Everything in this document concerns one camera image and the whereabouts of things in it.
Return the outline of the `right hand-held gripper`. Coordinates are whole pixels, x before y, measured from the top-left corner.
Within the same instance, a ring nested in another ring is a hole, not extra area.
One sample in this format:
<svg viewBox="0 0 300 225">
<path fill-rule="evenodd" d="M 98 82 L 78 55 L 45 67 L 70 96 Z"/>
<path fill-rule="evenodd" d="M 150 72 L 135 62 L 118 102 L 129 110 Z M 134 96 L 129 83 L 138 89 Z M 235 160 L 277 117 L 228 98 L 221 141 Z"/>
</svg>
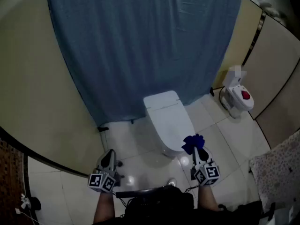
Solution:
<svg viewBox="0 0 300 225">
<path fill-rule="evenodd" d="M 199 186 L 210 186 L 220 178 L 219 167 L 214 161 L 210 161 L 210 153 L 206 149 L 193 148 L 193 167 L 191 169 L 191 180 L 196 180 Z"/>
</svg>

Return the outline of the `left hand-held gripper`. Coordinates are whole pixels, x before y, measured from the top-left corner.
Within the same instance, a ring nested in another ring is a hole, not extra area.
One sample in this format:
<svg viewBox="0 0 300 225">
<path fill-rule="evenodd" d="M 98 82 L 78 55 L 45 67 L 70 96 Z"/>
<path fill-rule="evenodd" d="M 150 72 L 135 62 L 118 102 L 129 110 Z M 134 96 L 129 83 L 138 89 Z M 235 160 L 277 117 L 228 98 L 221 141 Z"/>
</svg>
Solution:
<svg viewBox="0 0 300 225">
<path fill-rule="evenodd" d="M 115 150 L 106 151 L 100 159 L 100 167 L 106 170 L 95 168 L 88 179 L 88 187 L 104 193 L 111 193 L 114 187 L 120 186 L 120 176 L 115 171 L 117 166 L 117 158 Z"/>
</svg>

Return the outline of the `blue wiping cloth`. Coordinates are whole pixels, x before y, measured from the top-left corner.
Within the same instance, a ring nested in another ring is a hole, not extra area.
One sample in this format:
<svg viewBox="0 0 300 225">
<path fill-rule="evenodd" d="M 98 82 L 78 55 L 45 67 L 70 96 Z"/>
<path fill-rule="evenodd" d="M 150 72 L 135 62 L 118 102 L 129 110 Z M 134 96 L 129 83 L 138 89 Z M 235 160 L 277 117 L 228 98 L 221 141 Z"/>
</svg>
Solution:
<svg viewBox="0 0 300 225">
<path fill-rule="evenodd" d="M 193 154 L 194 148 L 197 148 L 197 150 L 202 150 L 205 144 L 203 136 L 198 134 L 194 136 L 187 136 L 183 142 L 185 144 L 182 146 L 182 149 L 189 155 Z"/>
</svg>

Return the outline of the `person's left forearm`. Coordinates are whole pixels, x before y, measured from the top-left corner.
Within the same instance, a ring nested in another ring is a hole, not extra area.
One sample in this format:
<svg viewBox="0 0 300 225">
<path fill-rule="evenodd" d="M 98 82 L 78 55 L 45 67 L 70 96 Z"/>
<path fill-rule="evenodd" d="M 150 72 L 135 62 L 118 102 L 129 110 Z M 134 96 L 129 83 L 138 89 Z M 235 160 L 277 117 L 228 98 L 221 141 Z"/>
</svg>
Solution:
<svg viewBox="0 0 300 225">
<path fill-rule="evenodd" d="M 115 218 L 114 200 L 112 193 L 100 193 L 93 223 L 100 223 Z"/>
</svg>

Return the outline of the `person's right forearm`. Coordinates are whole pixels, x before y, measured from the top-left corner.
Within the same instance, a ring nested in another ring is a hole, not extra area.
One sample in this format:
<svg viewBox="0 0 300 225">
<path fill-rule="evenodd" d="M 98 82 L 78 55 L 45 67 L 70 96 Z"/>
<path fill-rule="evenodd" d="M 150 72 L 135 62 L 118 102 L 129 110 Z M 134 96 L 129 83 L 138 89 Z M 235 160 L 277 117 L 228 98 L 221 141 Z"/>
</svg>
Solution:
<svg viewBox="0 0 300 225">
<path fill-rule="evenodd" d="M 197 207 L 212 211 L 220 211 L 210 186 L 198 187 Z"/>
</svg>

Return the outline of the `white toilet body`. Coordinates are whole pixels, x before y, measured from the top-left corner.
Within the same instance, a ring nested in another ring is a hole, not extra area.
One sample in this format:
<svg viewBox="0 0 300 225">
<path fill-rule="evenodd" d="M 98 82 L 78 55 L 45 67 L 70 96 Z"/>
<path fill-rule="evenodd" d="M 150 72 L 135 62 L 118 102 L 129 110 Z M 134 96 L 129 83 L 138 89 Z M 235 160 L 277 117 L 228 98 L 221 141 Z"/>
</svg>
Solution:
<svg viewBox="0 0 300 225">
<path fill-rule="evenodd" d="M 179 99 L 177 93 L 175 91 L 171 90 L 171 91 L 167 91 L 167 92 L 163 92 L 163 93 L 145 97 L 143 99 L 143 102 L 144 102 L 146 113 L 147 113 L 148 109 L 159 109 L 164 106 L 174 105 L 177 102 L 181 102 L 181 100 Z M 161 147 L 162 143 L 161 143 L 160 139 L 158 138 L 157 134 L 156 134 L 156 136 L 157 136 L 157 139 L 159 140 L 159 149 L 163 153 L 162 147 Z"/>
</svg>

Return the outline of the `person's black shirt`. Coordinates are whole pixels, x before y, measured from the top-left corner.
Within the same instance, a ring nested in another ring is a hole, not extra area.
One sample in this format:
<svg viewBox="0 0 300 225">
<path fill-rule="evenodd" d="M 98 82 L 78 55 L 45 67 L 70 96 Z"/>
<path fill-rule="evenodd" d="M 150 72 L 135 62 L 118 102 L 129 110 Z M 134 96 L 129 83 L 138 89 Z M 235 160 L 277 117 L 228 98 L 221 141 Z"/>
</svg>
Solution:
<svg viewBox="0 0 300 225">
<path fill-rule="evenodd" d="M 222 225 L 259 225 L 262 214 L 261 201 L 239 205 L 234 211 L 229 211 L 223 204 L 218 208 L 222 213 Z"/>
</svg>

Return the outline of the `pink floral fabric sheet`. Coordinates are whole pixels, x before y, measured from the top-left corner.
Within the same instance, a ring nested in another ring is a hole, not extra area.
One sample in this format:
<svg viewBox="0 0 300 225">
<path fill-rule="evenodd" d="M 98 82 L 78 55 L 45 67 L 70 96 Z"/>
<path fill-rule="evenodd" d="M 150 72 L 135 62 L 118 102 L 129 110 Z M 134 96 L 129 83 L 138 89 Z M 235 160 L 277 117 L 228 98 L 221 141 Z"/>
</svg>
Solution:
<svg viewBox="0 0 300 225">
<path fill-rule="evenodd" d="M 264 212 L 300 205 L 300 130 L 274 149 L 251 158 L 254 177 Z"/>
</svg>

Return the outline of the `blue-grey backdrop curtain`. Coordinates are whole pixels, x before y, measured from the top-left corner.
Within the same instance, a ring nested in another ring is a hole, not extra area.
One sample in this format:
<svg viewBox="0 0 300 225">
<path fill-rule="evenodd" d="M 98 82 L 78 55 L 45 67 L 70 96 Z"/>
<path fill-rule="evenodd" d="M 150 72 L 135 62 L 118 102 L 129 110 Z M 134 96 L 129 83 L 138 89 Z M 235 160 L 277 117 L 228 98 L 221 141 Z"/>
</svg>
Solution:
<svg viewBox="0 0 300 225">
<path fill-rule="evenodd" d="M 241 0 L 47 0 L 60 51 L 97 125 L 145 116 L 144 97 L 208 94 Z"/>
</svg>

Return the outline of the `white bundled cloth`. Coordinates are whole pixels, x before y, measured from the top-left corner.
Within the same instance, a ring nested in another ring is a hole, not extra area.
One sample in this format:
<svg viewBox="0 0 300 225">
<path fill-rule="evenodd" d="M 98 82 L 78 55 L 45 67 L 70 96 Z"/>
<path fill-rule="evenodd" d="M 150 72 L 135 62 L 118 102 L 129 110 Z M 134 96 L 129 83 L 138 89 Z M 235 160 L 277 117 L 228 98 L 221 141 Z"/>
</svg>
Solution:
<svg viewBox="0 0 300 225">
<path fill-rule="evenodd" d="M 274 8 L 270 3 L 265 2 L 263 0 L 258 0 L 257 5 L 270 17 L 274 18 L 275 20 L 283 20 L 286 19 L 286 14 L 282 11 Z"/>
</svg>

